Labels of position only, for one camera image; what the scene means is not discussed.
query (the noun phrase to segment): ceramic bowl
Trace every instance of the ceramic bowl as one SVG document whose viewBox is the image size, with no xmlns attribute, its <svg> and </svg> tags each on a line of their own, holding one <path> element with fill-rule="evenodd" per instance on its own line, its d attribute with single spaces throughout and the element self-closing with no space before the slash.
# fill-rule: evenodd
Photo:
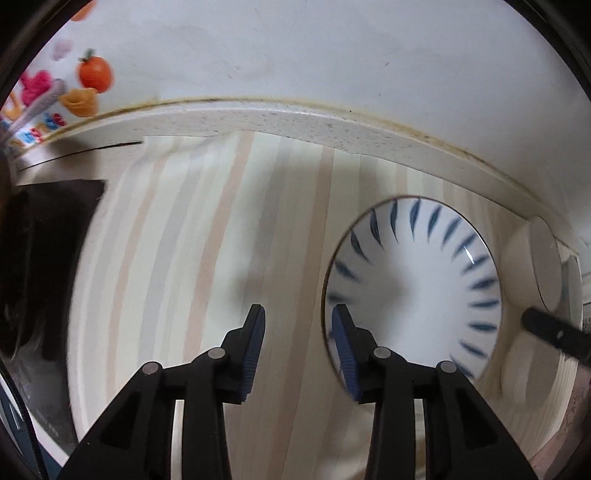
<svg viewBox="0 0 591 480">
<path fill-rule="evenodd" d="M 501 256 L 503 289 L 511 303 L 555 312 L 562 290 L 556 239 L 540 217 L 533 217 L 511 237 Z"/>
<path fill-rule="evenodd" d="M 583 322 L 583 283 L 577 257 L 571 255 L 562 264 L 562 296 L 556 315 L 580 328 Z"/>
<path fill-rule="evenodd" d="M 323 330 L 333 366 L 332 308 L 345 303 L 359 327 L 407 361 L 450 359 L 470 379 L 484 371 L 501 324 L 495 263 L 457 211 L 400 197 L 363 214 L 347 231 L 327 272 Z"/>
<path fill-rule="evenodd" d="M 561 353 L 529 332 L 513 340 L 501 368 L 503 398 L 526 409 L 546 401 L 558 373 Z"/>
</svg>

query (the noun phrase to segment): wooden board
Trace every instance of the wooden board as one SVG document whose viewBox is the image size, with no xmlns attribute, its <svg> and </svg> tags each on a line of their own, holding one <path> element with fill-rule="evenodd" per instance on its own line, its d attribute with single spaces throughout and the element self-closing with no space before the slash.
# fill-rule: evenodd
<svg viewBox="0 0 591 480">
<path fill-rule="evenodd" d="M 362 478 L 373 411 L 338 383 L 320 327 L 324 275 L 344 231 L 376 202 L 420 194 L 468 218 L 498 262 L 524 220 L 392 161 L 284 137 L 150 137 L 144 148 L 109 184 L 77 273 L 69 378 L 78 434 L 145 361 L 191 361 L 261 303 L 267 332 L 254 389 L 226 408 L 233 477 Z M 560 425 L 576 363 L 561 363 L 539 410 L 507 405 L 499 372 L 519 314 L 504 298 L 478 388 L 531 457 Z M 178 422 L 175 435 L 177 447 Z"/>
</svg>

